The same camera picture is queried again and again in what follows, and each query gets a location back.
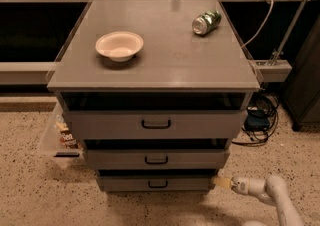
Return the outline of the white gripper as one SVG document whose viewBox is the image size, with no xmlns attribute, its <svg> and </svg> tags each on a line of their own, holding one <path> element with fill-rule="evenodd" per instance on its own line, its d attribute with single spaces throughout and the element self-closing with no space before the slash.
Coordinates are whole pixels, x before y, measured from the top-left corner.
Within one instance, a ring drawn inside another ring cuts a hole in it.
<svg viewBox="0 0 320 226">
<path fill-rule="evenodd" d="M 232 188 L 234 192 L 241 195 L 261 196 L 265 192 L 264 179 L 242 176 L 234 176 L 230 179 L 227 177 L 214 176 L 212 183 L 225 189 Z"/>
</svg>

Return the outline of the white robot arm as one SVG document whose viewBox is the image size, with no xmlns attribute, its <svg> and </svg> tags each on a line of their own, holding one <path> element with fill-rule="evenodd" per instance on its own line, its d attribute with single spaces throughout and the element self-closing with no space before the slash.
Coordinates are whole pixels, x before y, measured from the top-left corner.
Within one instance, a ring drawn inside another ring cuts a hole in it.
<svg viewBox="0 0 320 226">
<path fill-rule="evenodd" d="M 276 207 L 279 226 L 304 226 L 304 222 L 289 196 L 285 180 L 277 175 L 266 179 L 233 176 L 214 176 L 215 186 L 230 189 L 237 194 L 257 198 L 260 202 Z"/>
</svg>

